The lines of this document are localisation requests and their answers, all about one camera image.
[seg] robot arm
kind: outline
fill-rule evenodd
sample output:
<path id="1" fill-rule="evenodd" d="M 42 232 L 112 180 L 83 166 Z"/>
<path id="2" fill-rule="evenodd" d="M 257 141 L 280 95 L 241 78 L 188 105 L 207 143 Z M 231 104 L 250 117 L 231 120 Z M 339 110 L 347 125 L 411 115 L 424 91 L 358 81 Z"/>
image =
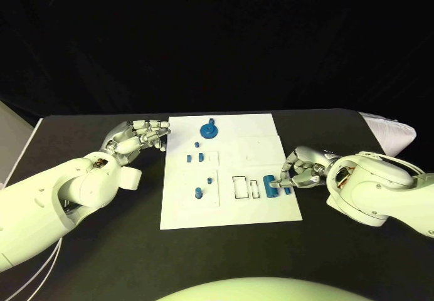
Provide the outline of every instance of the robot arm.
<path id="1" fill-rule="evenodd" d="M 169 123 L 123 122 L 101 150 L 0 190 L 0 272 L 42 252 L 116 197 L 137 189 L 142 171 L 126 167 L 140 150 L 166 145 Z"/>
<path id="2" fill-rule="evenodd" d="M 298 175 L 289 179 L 292 167 Z M 378 227 L 393 216 L 434 238 L 434 174 L 381 154 L 341 157 L 299 146 L 283 165 L 282 179 L 270 186 L 306 188 L 322 183 L 331 192 L 328 204 L 354 220 Z"/>

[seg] black tabletop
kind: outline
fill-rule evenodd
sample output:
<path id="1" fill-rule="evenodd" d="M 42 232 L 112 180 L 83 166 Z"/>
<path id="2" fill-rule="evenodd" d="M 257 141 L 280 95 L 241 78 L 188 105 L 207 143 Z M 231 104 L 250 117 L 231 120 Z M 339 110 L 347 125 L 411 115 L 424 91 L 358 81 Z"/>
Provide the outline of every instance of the black tabletop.
<path id="1" fill-rule="evenodd" d="M 273 113 L 287 155 L 299 145 L 341 155 L 383 152 L 357 112 L 261 113 Z M 97 151 L 122 121 L 168 120 L 171 115 L 189 114 L 48 117 L 9 184 Z M 434 299 L 434 240 L 391 218 L 380 228 L 357 223 L 326 205 L 326 187 L 296 189 L 303 221 L 161 231 L 165 153 L 145 150 L 132 167 L 143 171 L 139 190 L 120 189 L 110 206 L 65 236 L 52 275 L 34 300 L 156 300 L 237 277 L 312 280 L 375 300 Z M 2 300 L 51 251 L 0 274 Z M 26 300 L 42 277 L 16 300 Z"/>

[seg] white paper sheet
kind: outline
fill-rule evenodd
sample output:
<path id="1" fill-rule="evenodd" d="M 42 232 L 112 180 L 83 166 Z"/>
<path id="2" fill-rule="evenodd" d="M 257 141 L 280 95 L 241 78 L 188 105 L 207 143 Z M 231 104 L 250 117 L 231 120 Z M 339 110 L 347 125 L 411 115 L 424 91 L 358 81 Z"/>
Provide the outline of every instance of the white paper sheet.
<path id="1" fill-rule="evenodd" d="M 220 131 L 214 139 L 205 139 L 199 132 L 210 118 Z M 266 195 L 263 177 L 273 174 L 279 178 L 286 160 L 273 115 L 171 117 L 169 122 L 161 229 L 302 220 L 293 189 L 290 195 L 283 189 L 279 197 Z M 236 198 L 236 188 L 244 187 L 234 176 L 246 177 L 248 198 Z M 201 199 L 195 197 L 198 187 Z M 254 198 L 257 189 L 260 198 Z"/>

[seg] blue object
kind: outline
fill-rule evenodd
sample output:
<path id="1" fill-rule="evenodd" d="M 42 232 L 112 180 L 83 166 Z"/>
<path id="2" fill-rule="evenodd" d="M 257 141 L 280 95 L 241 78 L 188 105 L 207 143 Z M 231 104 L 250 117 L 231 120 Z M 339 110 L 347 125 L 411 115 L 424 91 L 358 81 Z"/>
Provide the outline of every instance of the blue object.
<path id="1" fill-rule="evenodd" d="M 197 199 L 202 198 L 202 189 L 201 188 L 197 188 L 195 195 L 197 195 Z"/>
<path id="2" fill-rule="evenodd" d="M 274 187 L 270 187 L 270 182 L 272 181 L 274 181 L 274 176 L 269 174 L 264 177 L 264 186 L 266 186 L 267 198 L 276 198 L 279 196 L 279 189 L 274 188 Z"/>
<path id="3" fill-rule="evenodd" d="M 210 123 L 201 127 L 201 135 L 207 139 L 212 139 L 218 135 L 218 127 L 215 126 L 215 119 L 210 119 Z"/>

